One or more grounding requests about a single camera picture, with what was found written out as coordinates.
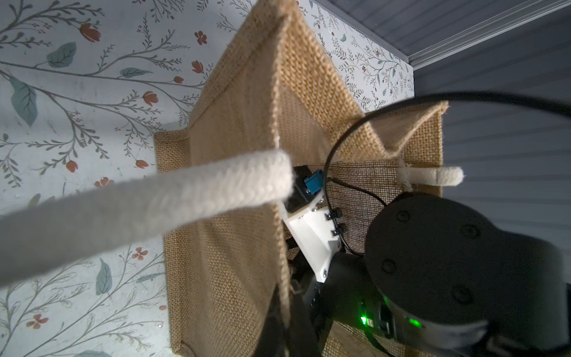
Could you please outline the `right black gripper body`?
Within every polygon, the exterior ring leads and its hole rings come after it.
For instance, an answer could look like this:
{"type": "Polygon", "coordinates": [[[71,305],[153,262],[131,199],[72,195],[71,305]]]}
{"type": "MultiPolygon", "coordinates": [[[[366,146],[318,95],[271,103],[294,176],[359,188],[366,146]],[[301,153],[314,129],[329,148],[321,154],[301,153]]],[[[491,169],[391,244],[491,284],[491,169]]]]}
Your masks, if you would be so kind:
{"type": "Polygon", "coordinates": [[[335,254],[323,283],[317,281],[302,252],[296,253],[289,263],[293,278],[300,283],[303,303],[319,344],[326,342],[335,322],[366,335],[398,339],[389,300],[377,289],[363,257],[335,254]]]}

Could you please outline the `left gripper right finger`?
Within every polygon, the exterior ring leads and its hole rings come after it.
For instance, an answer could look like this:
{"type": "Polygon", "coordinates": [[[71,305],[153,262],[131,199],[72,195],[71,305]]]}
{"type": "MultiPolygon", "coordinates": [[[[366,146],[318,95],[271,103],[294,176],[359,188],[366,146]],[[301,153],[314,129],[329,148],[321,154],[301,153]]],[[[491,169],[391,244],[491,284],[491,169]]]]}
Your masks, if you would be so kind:
{"type": "Polygon", "coordinates": [[[298,281],[290,285],[290,322],[286,331],[289,356],[321,356],[312,321],[312,305],[298,281]]]}

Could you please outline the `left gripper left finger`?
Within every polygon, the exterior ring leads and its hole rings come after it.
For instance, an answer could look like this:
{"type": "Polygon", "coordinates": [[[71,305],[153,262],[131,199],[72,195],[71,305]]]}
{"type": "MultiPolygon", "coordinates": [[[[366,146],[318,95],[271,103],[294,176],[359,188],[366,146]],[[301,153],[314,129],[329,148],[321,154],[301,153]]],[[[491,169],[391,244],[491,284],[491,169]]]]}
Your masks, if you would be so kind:
{"type": "Polygon", "coordinates": [[[286,355],[284,334],[279,289],[276,286],[253,357],[284,357],[286,355]]]}

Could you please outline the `brown jute tote bag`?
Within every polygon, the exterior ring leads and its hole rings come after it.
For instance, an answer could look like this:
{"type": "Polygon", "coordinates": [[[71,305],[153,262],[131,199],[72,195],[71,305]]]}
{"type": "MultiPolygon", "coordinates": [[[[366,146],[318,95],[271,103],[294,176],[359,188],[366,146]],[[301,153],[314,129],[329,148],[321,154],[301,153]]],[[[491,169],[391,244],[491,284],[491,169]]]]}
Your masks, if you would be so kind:
{"type": "MultiPolygon", "coordinates": [[[[316,1],[3,1],[1,214],[266,148],[413,96],[413,71],[316,1]]],[[[3,356],[249,356],[279,270],[272,206],[139,237],[1,290],[3,356]]]]}

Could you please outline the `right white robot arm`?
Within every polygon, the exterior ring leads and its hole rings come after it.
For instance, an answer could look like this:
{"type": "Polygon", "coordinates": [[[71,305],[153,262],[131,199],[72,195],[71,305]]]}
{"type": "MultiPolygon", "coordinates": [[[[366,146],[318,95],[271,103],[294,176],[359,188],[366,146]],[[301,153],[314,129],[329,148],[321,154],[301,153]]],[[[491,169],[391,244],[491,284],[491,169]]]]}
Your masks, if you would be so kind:
{"type": "Polygon", "coordinates": [[[426,193],[397,196],[364,254],[335,253],[300,288],[319,345],[340,322],[438,356],[570,354],[561,250],[426,193]]]}

